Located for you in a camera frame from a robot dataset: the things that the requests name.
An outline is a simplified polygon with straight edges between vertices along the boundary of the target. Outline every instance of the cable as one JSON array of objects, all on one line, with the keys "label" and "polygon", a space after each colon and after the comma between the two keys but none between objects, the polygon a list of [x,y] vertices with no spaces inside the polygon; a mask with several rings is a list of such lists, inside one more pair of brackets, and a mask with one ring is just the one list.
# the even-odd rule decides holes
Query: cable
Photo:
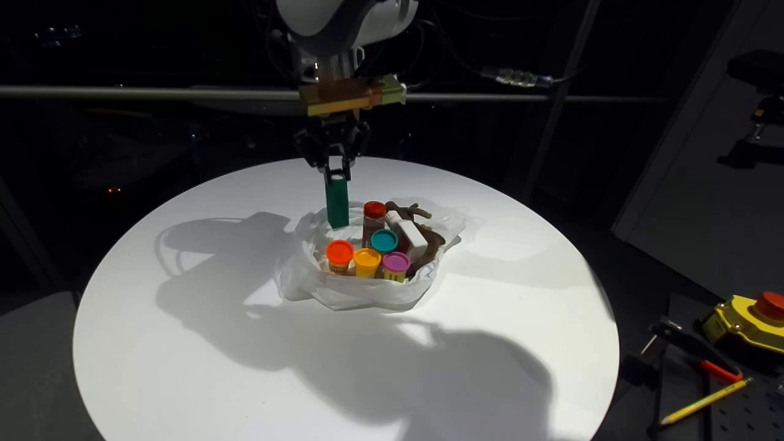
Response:
[{"label": "cable", "polygon": [[271,38],[271,12],[274,12],[274,0],[248,0],[250,14],[252,14],[252,26],[258,27],[263,44],[264,44],[264,56],[271,65],[274,73],[282,78],[297,78],[297,72],[291,66],[284,66],[276,56],[274,56],[274,46],[271,43],[276,43],[282,50],[290,50],[284,40]]},{"label": "cable", "polygon": [[[438,30],[437,30],[434,23],[428,23],[428,21],[416,21],[416,27],[421,30],[421,46],[423,46],[423,40],[426,40],[426,27],[428,27],[431,33],[437,33],[437,38],[438,38]],[[440,44],[438,66],[437,66],[437,70],[428,70],[428,77],[426,77],[426,78],[421,78],[421,82],[416,82],[416,83],[406,83],[408,92],[423,89],[426,82],[437,78],[437,77],[443,72],[446,51],[443,51],[443,40],[440,40],[440,38],[438,38],[438,44]]]},{"label": "cable", "polygon": [[421,23],[416,23],[416,30],[418,30],[416,55],[411,56],[408,66],[399,77],[406,77],[416,66],[416,61],[421,59],[421,51],[423,51],[423,27],[421,27]]},{"label": "cable", "polygon": [[510,89],[553,89],[558,83],[567,83],[574,78],[571,77],[564,77],[564,78],[553,78],[553,77],[543,77],[543,73],[532,73],[532,72],[524,72],[524,70],[510,70],[510,66],[503,66],[503,70],[475,70],[470,66],[470,61],[466,61],[460,56],[460,51],[454,46],[451,38],[446,35],[443,30],[443,21],[438,17],[437,8],[431,8],[434,12],[434,21],[437,23],[428,23],[428,21],[421,21],[423,26],[431,26],[437,30],[437,35],[440,38],[446,51],[459,61],[459,66],[472,77],[481,77],[481,78],[491,78],[499,87],[510,87]]}]

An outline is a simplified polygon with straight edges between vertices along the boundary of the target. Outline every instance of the floor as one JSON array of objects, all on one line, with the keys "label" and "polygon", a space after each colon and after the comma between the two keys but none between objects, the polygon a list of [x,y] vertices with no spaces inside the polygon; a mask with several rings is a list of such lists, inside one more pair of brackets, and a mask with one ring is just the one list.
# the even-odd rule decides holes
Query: floor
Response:
[{"label": "floor", "polygon": [[[667,300],[672,291],[691,291],[704,295],[689,280],[673,274],[663,264],[653,262],[644,253],[614,241],[608,231],[585,229],[578,224],[553,220],[574,242],[584,251],[591,267],[600,274],[606,291],[612,301],[614,320],[619,327],[622,353],[638,353],[647,342],[647,327],[667,315]],[[14,312],[23,312],[28,300],[34,300],[36,291],[25,297],[2,295],[0,300],[0,322]],[[70,406],[68,413],[79,414],[75,432],[70,438],[92,441],[100,438],[89,421],[84,421],[84,406],[74,395],[58,406]],[[619,371],[619,382],[614,392],[614,402],[608,413],[606,424],[596,433],[596,441],[628,441],[628,438],[647,438],[647,426],[657,414],[657,392],[641,384],[630,382],[628,371]]]}]

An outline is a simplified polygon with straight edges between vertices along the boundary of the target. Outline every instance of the table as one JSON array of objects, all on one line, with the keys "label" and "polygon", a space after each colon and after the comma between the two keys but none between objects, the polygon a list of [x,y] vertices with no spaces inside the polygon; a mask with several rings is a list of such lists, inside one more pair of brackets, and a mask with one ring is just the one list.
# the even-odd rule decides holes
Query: table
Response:
[{"label": "table", "polygon": [[408,312],[284,301],[276,262],[324,208],[322,174],[271,163],[133,225],[79,307],[74,365],[108,441],[591,438],[617,382],[617,327],[584,255],[472,179],[359,158],[352,201],[416,197],[469,217]]},{"label": "table", "polygon": [[[669,295],[669,320],[689,327],[706,320],[706,312],[715,307],[715,300]],[[765,376],[742,357],[736,357],[744,378],[755,382],[738,395],[715,402],[712,406],[679,421],[662,432],[657,441],[736,441],[736,438],[784,438],[784,395],[776,388],[784,378]],[[662,360],[658,410],[657,420],[706,397],[712,391],[726,388],[715,378],[706,378],[693,367],[693,357],[677,345],[667,345]]]}]

